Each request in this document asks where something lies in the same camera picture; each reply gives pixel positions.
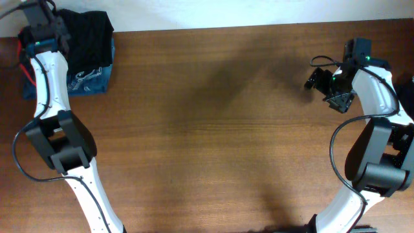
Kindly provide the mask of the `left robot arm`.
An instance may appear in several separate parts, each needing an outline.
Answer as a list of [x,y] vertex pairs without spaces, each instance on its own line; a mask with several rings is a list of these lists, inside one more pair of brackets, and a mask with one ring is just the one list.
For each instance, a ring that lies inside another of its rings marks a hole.
[[70,35],[49,1],[22,1],[29,22],[23,47],[36,79],[34,118],[21,130],[45,164],[57,171],[50,181],[66,181],[74,192],[91,232],[125,232],[102,186],[97,147],[91,132],[71,111],[67,91]]

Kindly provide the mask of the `black leggings red waistband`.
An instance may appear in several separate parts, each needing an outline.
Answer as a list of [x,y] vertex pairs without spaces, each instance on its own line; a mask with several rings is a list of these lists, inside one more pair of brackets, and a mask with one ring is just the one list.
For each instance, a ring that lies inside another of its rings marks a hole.
[[19,60],[18,67],[21,69],[23,74],[26,76],[27,80],[36,87],[36,82],[33,79],[31,73],[28,71],[27,66],[25,65],[28,61],[28,58],[26,57],[25,53],[23,52],[23,47],[20,39],[17,40],[17,58]]

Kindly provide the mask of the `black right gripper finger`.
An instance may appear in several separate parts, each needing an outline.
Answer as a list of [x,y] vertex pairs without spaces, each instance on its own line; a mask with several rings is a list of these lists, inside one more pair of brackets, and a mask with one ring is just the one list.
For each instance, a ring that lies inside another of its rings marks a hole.
[[322,77],[323,69],[320,67],[317,67],[314,69],[312,74],[309,76],[308,80],[304,84],[305,89],[311,89],[311,88],[317,88],[320,83],[320,78]]
[[339,113],[346,113],[354,100],[353,93],[342,93],[333,96],[327,96],[323,99],[329,104],[329,107]]

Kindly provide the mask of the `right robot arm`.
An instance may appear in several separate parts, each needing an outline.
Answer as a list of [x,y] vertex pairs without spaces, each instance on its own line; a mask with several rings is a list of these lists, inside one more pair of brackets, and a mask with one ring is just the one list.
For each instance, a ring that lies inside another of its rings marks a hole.
[[[314,71],[306,89],[324,94],[324,101],[339,113],[346,113],[359,98],[364,113],[340,124],[331,136],[329,159],[343,186],[327,208],[313,215],[306,231],[374,232],[358,227],[362,216],[413,182],[413,115],[393,86],[389,63],[371,56],[369,39],[349,40],[342,61],[310,66]],[[334,141],[341,129],[359,120],[366,125],[347,155],[342,175],[334,161]]]

